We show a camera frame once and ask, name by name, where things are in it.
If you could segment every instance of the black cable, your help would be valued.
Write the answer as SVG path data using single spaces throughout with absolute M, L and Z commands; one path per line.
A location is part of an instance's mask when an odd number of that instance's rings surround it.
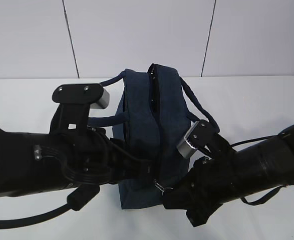
M 266 195 L 262 196 L 260 199 L 258 199 L 256 201 L 248 202 L 245 197 L 242 197 L 241 201 L 244 204 L 248 204 L 248 205 L 251 205 L 251 206 L 261 205 L 261 204 L 264 204 L 265 202 L 267 202 L 273 196 L 275 196 L 279 192 L 280 189 L 286 188 L 287 186 L 288 185 L 278 186 L 278 187 L 274 188 L 273 190 L 271 190 L 270 192 L 266 193 Z
M 93 183 L 99 183 L 100 185 L 108 183 L 107 179 L 110 177 L 110 169 L 107 166 L 99 163 L 93 165 L 94 162 L 87 162 L 86 164 L 90 167 L 90 171 L 81 172 L 74 169 L 67 163 L 62 152 L 58 152 L 57 150 L 47 146 L 41 146 L 41 149 L 43 158 L 55 158 L 60 161 L 62 173 L 67 179 L 81 184 L 90 185 Z
M 102 163 L 103 164 L 107 164 L 108 160 L 109 160 L 109 151 L 108 151 L 108 146 L 107 146 L 107 143 L 106 141 L 104 140 L 104 138 L 96 131 L 92 132 L 92 133 L 95 133 L 98 138 L 101 140 L 101 144 L 103 146 L 103 159 L 102 159 Z
M 242 144 L 248 144 L 248 143 L 252 143 L 252 142 L 257 142 L 257 141 L 261 141 L 261 140 L 266 140 L 269 138 L 272 138 L 276 135 L 271 135 L 271 136 L 263 136 L 263 137 L 259 137 L 259 138 L 254 138 L 254 139 L 249 139 L 249 140 L 245 140 L 245 141 L 240 141 L 240 142 L 236 142 L 234 144 L 232 144 L 232 147 L 238 146 L 238 145 L 242 145 Z
M 21 219 L 12 219 L 12 220 L 0 220 L 0 229 L 15 229 L 26 227 L 34 224 L 39 224 L 45 222 L 47 220 L 53 219 L 61 214 L 66 213 L 71 208 L 68 204 L 65 204 L 55 210 L 49 211 L 44 214 L 40 214 L 37 216 L 31 216 Z
M 208 157 L 210 157 L 211 159 L 214 158 L 212 153 L 208 149 L 204 147 L 199 147 L 198 150 L 201 151 L 203 154 L 207 155 Z
M 116 150 L 118 150 L 119 152 L 121 152 L 123 155 L 127 156 L 128 158 L 130 158 L 133 161 L 136 162 L 149 162 L 150 160 L 148 159 L 139 159 L 134 157 L 133 155 L 131 155 L 130 153 L 128 153 L 127 151 L 125 151 L 124 149 L 122 149 L 121 147 L 119 147 L 118 145 L 116 145 L 115 143 L 113 143 L 110 139 L 108 139 L 105 135 L 102 135 L 102 137 L 104 137 L 108 143 L 113 146 Z

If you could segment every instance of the screw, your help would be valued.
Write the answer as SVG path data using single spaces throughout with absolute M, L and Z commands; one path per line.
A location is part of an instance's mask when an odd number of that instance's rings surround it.
M 206 164 L 209 158 L 207 156 L 203 157 L 202 164 Z
M 34 147 L 34 154 L 35 154 L 35 159 L 37 161 L 41 160 L 42 156 L 41 156 L 41 148 L 40 148 L 40 145 L 35 145 L 35 147 Z

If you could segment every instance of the bag strap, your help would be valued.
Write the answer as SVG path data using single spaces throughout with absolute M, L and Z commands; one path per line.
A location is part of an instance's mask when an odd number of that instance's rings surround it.
M 107 117 L 90 117 L 88 119 L 88 126 L 91 127 L 109 127 L 118 124 L 123 124 L 129 120 L 129 115 L 126 111 L 121 112 L 115 116 Z
M 287 187 L 286 185 L 281 185 L 278 186 L 276 188 L 274 188 L 273 190 L 271 190 L 270 192 L 268 192 L 266 195 L 264 195 L 263 197 L 261 197 L 260 199 L 256 200 L 256 201 L 252 201 L 252 202 L 248 202 L 245 197 L 241 198 L 241 201 L 244 204 L 248 204 L 251 206 L 257 206 L 257 205 L 261 205 L 264 204 L 265 202 L 267 202 L 269 199 L 271 199 L 273 196 L 275 196 L 280 189 Z
M 118 76 L 102 81 L 100 84 L 103 87 L 109 86 L 111 84 L 114 84 L 121 79 L 123 79 L 126 76 L 126 72 L 122 71 Z M 124 122 L 127 122 L 129 120 L 129 116 L 127 112 L 121 112 L 115 116 L 108 116 L 108 117 L 89 117 L 88 119 L 88 126 L 91 127 L 109 127 L 114 126 L 118 124 L 123 124 Z
M 220 132 L 220 128 L 217 124 L 217 122 L 215 121 L 215 119 L 210 115 L 210 113 L 208 113 L 205 109 L 203 109 L 203 107 L 201 106 L 201 104 L 199 103 L 196 95 L 193 93 L 193 91 L 191 90 L 191 88 L 188 86 L 188 84 L 182 79 L 181 80 L 181 85 L 182 88 L 184 90 L 184 92 L 186 93 L 187 97 L 191 100 L 191 102 L 196 106 L 196 108 L 209 120 L 209 122 L 213 125 L 213 127 L 216 129 L 216 132 L 219 133 Z M 199 121 L 200 119 L 194 115 L 193 113 L 189 112 L 187 113 L 187 117 L 195 122 L 195 121 Z
M 122 71 L 118 76 L 115 76 L 112 79 L 106 80 L 106 81 L 102 81 L 100 84 L 103 87 L 109 86 L 111 84 L 115 84 L 116 82 L 120 81 L 121 79 L 123 79 L 126 76 L 126 72 Z

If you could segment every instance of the metal clip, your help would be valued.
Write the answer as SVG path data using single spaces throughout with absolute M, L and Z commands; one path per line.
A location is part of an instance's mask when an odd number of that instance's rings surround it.
M 167 189 L 173 189 L 172 187 L 163 187 L 162 185 L 160 185 L 160 184 L 157 182 L 156 179 L 153 181 L 153 183 L 155 184 L 156 188 L 158 188 L 158 189 L 161 191 L 162 194 L 163 194 Z

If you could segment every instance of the white wall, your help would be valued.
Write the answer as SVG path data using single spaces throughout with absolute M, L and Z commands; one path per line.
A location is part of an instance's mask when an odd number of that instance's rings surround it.
M 76 78 L 60 0 L 0 0 L 0 79 Z
M 294 75 L 294 0 L 217 0 L 203 76 Z
M 111 77 L 151 63 L 199 76 L 213 0 L 65 0 L 81 78 Z

